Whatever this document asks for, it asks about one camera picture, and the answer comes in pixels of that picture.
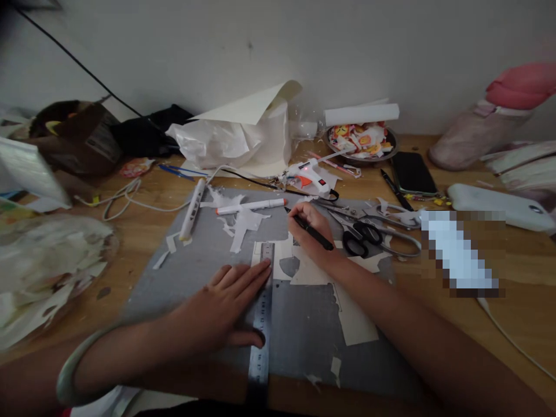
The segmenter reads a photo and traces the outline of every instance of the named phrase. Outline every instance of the black pen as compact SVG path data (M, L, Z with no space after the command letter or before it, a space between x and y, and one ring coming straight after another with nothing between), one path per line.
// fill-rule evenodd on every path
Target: black pen
M284 209L286 210L287 213L289 213L291 211L287 207L284 207ZM318 231L316 231L311 226L309 226L309 224L305 220L303 220L301 217L299 217L298 215L295 215L294 220L297 222L297 224L299 226L301 226L301 228L306 230L308 234L313 236L317 240L317 242L319 242L323 246L323 248L325 248L326 250L333 250L334 249L334 245L326 237L324 237L323 235L318 233Z
M394 193L394 195L396 196L396 198L400 202L401 206L408 211L415 211L413 209L413 207L411 207L411 204L409 203L409 201L407 201L407 199L404 197L404 195L400 192L400 190L392 182L392 180L390 179L388 174L386 174L384 172L384 170L382 170L382 169L381 169L381 173L382 173L382 178L384 178L386 183L390 186L390 188L392 189L392 192Z

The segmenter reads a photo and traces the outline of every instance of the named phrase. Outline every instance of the desk surface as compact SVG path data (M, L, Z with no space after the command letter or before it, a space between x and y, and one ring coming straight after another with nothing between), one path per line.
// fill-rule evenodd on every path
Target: desk surface
M426 150L437 139L436 136L402 136L401 150L423 154L439 190L445 191L456 182L479 186L477 180L481 180L503 191L501 183L486 172L481 163L457 173L440 170L432 165L426 158ZM322 143L304 142L297 149L294 160L303 158L307 150L320 151L322 155L327 153ZM182 158L172 156L170 161L172 164L181 164ZM378 170L365 169L363 176L357 180L340 172L335 174L345 178L336 186L344 198L368 200L381 196L397 203ZM113 195L128 181L117 174L99 180L101 198ZM245 180L235 178L216 178L213 184L233 188L248 186ZM193 182L155 168L144 176L135 199L170 209L182 204L194 185ZM255 184L251 184L251 187L263 189ZM124 203L123 199L114 203L112 213L120 210ZM412 205L416 209L421 206L438 209L432 203L412 202ZM77 205L71 214L100 219L103 211L104 207ZM120 239L115 262L78 299L70 314L39 338L3 354L0 361L11 360L78 334L93 332L114 321L150 257L165 237L175 214L131 204L111 222ZM414 235L420 237L418 232L414 232ZM556 374L556 246L543 233L511 226L506 228L506 238L506 259L502 262L505 270L501 271L508 278L501 284L506 289L506 296L489 300L491 312L522 349ZM556 409L556 383L504 339L474 299L452 298L448 290L442 287L441 280L424 278L420 259L409 259L407 262L394 259L394 269L397 287L401 291L419 298L485 346ZM552 285L530 284L533 282L551 282ZM109 295L97 300L99 291L106 287L111 289ZM241 403L246 389L246 374L247 370L230 369L216 363L183 364L146 375L137 384L189 396ZM307 381L278 376L271 376L270 386L270 406L282 411L315 415L368 414L385 410L391 415L404 415L409 410L414 415L430 415L431 412L429 406L414 408L388 398L338 390L335 387L325 386L323 394L319 395Z

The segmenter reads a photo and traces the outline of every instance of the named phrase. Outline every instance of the phone screen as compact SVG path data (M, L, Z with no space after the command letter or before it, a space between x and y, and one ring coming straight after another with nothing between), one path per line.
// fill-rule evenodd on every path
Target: phone screen
M403 192L434 195L438 191L423 157L414 152L398 152L392 159L396 185Z

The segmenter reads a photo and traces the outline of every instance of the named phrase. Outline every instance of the cutting mat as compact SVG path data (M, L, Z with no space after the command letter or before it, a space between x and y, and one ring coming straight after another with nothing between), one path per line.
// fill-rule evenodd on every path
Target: cutting mat
M286 197L294 203L298 196L284 193L224 189L222 194L232 197L238 193L246 195L244 202ZM340 205L363 208L360 200L340 200ZM328 213L335 239L341 240L342 229ZM262 221L256 232L247 231L242 250L230 252L232 237L222 230L222 222L216 220L212 208L200 209L193 230L193 242L183 246L177 241L177 252L170 254L159 270L152 267L167 251L166 239L154 253L139 282L122 312L124 321L137 321L163 314L187 297L199 291L224 264L250 264L255 242L285 240L288 238L286 212L282 207L258 211L270 214ZM185 216L181 211L176 216L167 235L180 230ZM231 224L231 216L224 216ZM370 256L380 253L379 248L370 249ZM299 261L283 259L280 266L292 276ZM392 259L379 263L381 279L396 282ZM379 331L379 340L346 346L338 318L332 285L291 286L288 281L274 280L272 295L272 343L270 344L270 373L290 378L305 379L315 375L323 383L335 385L330 371L332 358L342 360L340 381L342 388L373 392L380 395L418 401L422 394L420 380L401 356ZM246 314L245 322L253 322L253 311ZM233 364L247 373L250 349L225 349L218 358Z

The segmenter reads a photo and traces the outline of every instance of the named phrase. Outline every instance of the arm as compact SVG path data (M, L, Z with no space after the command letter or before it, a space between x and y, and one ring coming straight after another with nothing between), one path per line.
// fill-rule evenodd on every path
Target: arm
M290 212L288 227L443 399L480 415L554 415L531 388L460 329L339 251L326 252L291 218L295 214L333 242L326 218L302 203Z
M263 341L254 331L233 326L270 275L265 260L223 266L211 282L170 314L145 323L117 328L83 356L74 377L80 393L97 393L125 383L178 358L217 350L225 344ZM0 368L0 414L36 415L61 407L56 381L66 359L85 337L41 350Z

